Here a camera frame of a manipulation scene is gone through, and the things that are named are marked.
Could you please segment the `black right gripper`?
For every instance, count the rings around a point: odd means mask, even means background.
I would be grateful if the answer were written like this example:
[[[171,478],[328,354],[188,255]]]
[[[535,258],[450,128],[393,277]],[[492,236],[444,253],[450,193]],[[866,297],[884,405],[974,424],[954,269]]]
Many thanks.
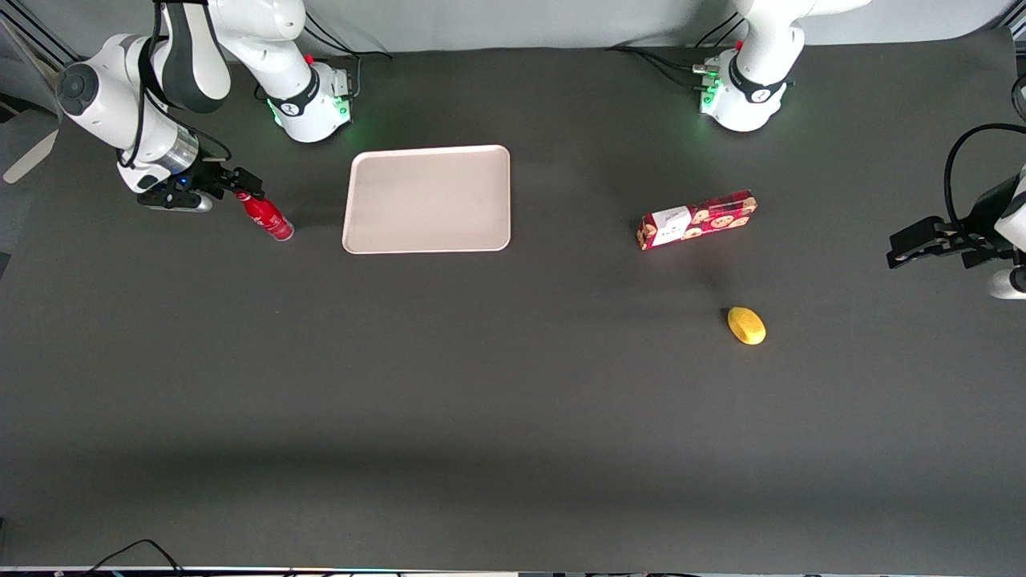
[[[220,162],[197,161],[136,194],[136,203],[151,211],[211,211],[213,201],[261,190],[263,180],[247,169],[227,169]]]

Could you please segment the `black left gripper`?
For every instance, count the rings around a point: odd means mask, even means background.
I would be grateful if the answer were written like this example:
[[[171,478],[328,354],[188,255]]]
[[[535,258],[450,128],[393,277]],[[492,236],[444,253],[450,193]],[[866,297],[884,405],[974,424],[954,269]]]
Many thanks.
[[[1003,218],[1009,208],[1024,205],[1016,200],[1021,180],[1021,176],[1011,176],[989,189],[977,198],[971,211],[960,218],[954,208],[951,178],[945,176],[943,198],[950,222],[947,225],[939,216],[928,216],[891,235],[887,269],[933,256],[953,255],[960,256],[966,269],[990,260],[1010,260],[1012,265],[1022,267],[1024,251],[1014,241],[1004,240],[996,231],[998,219]]]

